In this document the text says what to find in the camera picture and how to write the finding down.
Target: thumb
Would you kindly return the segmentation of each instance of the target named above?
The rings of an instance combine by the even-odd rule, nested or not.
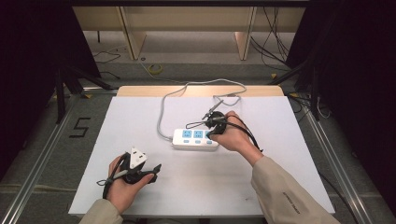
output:
[[[219,138],[219,135],[218,134],[210,134],[209,137],[210,137],[211,140],[217,142],[218,138]]]
[[[134,185],[137,186],[139,189],[142,189],[149,183],[152,177],[154,177],[154,174],[145,175],[141,180],[139,180],[139,182],[135,183]]]

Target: gray floor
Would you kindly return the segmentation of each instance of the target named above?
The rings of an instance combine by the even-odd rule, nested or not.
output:
[[[240,61],[231,33],[149,33],[138,61],[129,59],[128,53],[123,47],[123,35],[120,33],[102,32],[100,44],[97,43],[95,32],[87,32],[86,36],[92,53],[111,49],[111,52],[120,54],[117,60],[110,63],[98,63],[100,71],[107,71],[120,76],[120,79],[115,79],[110,74],[102,74],[103,80],[114,86],[177,84],[172,81],[154,79],[140,63],[145,66],[160,63],[163,66],[163,72],[155,78],[177,81],[200,81],[222,77],[240,81],[247,85],[265,85],[271,80],[271,74],[281,75],[284,73],[266,67],[262,62],[261,55],[254,49],[250,49],[246,61]],[[266,34],[255,34],[255,37],[257,40],[264,40]],[[292,41],[292,34],[284,34],[282,37],[285,38],[284,41],[289,46]],[[277,52],[274,40],[268,48],[272,52]],[[114,56],[103,53],[96,56],[95,60],[104,62],[112,58]],[[275,61],[267,60],[266,62],[280,66]],[[293,90],[294,79],[282,83],[281,87],[284,92]],[[85,80],[81,80],[81,83],[85,87],[94,87]],[[18,223],[78,223],[79,218],[69,216],[67,214],[68,209],[73,202],[79,180],[92,153],[108,105],[114,95],[114,93],[93,93],[89,97],[78,97],[69,121],[64,127],[59,142],[53,149]],[[299,106],[293,101],[290,101],[290,104],[295,110],[299,109]],[[18,158],[9,168],[7,175],[1,181],[1,216],[7,211],[8,206],[18,193],[20,185],[24,183],[50,138],[51,132],[55,128],[56,109],[56,100],[51,99],[27,139],[25,150],[20,152]],[[309,124],[307,115],[302,111],[296,113],[295,116],[299,120],[304,139],[318,170],[340,190],[332,168]],[[74,130],[78,118],[90,118],[80,123],[81,126],[89,127],[89,130],[83,138],[70,138],[72,134],[81,133],[81,131]],[[350,146],[336,120],[329,117],[328,119],[321,119],[320,123],[330,137],[330,141],[346,168],[351,182],[364,201],[373,223],[396,223],[395,217],[361,167],[359,160],[353,157]],[[353,223],[352,216],[339,196],[326,181],[323,181],[323,183],[334,204],[336,210],[334,216],[342,223]],[[151,219],[149,222],[199,223],[197,219]],[[211,223],[252,224],[261,223],[261,220],[259,218],[213,219]]]

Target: black device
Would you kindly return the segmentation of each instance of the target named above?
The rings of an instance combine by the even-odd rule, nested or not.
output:
[[[107,199],[108,190],[110,189],[111,185],[113,184],[114,180],[122,177],[122,179],[128,184],[135,184],[139,182],[143,176],[154,174],[154,177],[148,182],[149,184],[154,183],[157,180],[157,174],[161,171],[161,164],[154,167],[152,171],[142,171],[143,166],[145,165],[146,161],[136,165],[134,168],[130,168],[131,163],[131,154],[129,152],[125,152],[119,161],[117,162],[116,167],[112,171],[111,175],[108,177],[107,180],[100,180],[96,182],[100,186],[105,186],[103,189],[103,199]]]
[[[227,119],[224,117],[223,113],[214,111],[205,122],[205,126],[209,129],[214,127],[212,131],[206,134],[206,137],[210,139],[210,134],[224,133],[225,128],[227,127]]]
[[[161,171],[161,166],[162,166],[161,164],[154,167],[152,171],[142,171],[143,166],[145,165],[146,162],[143,162],[140,165],[136,166],[134,169],[131,169],[130,168],[131,154],[128,152],[126,152],[125,154],[126,154],[126,158],[120,165],[120,170],[127,171],[126,175],[122,177],[126,183],[135,184],[139,182],[143,178],[143,176],[149,174],[154,174],[154,177],[152,177],[151,180],[148,182],[149,184],[154,183],[157,180],[157,174]]]

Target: wrist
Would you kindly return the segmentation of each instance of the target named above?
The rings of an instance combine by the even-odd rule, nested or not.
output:
[[[113,206],[117,209],[117,211],[119,212],[119,215],[122,215],[123,210],[122,207],[117,203],[112,201],[111,199],[107,199],[109,202],[111,202],[111,204],[113,204]]]
[[[250,163],[251,166],[261,159],[264,155],[256,148],[254,145],[249,144],[245,147],[242,147],[238,150],[238,152]]]

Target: aluminum rail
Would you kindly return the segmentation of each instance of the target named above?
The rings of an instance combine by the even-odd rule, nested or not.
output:
[[[363,200],[353,186],[343,164],[338,159],[338,156],[335,153],[334,148],[332,147],[332,144],[330,143],[329,138],[324,132],[320,122],[315,120],[311,112],[308,112],[307,116],[309,123],[311,124],[311,127],[319,140],[321,148],[323,149],[323,152],[326,155],[330,166],[332,167],[332,171],[334,172],[334,175],[337,178],[337,181],[340,184],[341,189],[344,192],[356,219],[360,224],[373,223]]]
[[[24,206],[26,205],[27,201],[29,200],[35,184],[37,183],[39,177],[43,173],[44,168],[48,160],[50,159],[50,155],[52,151],[55,149],[60,136],[64,131],[64,127],[66,126],[67,122],[70,119],[70,115],[73,112],[73,108],[79,100],[79,95],[72,95],[69,99],[67,104],[66,113],[64,118],[61,120],[59,124],[55,125],[49,140],[47,141],[46,145],[44,146],[40,156],[38,157],[35,165],[27,176],[25,182],[21,186],[20,191],[18,192],[17,196],[14,198],[13,202],[10,204],[9,208],[6,211],[6,214],[2,218],[2,224],[11,224],[17,223],[18,218],[20,217]]]

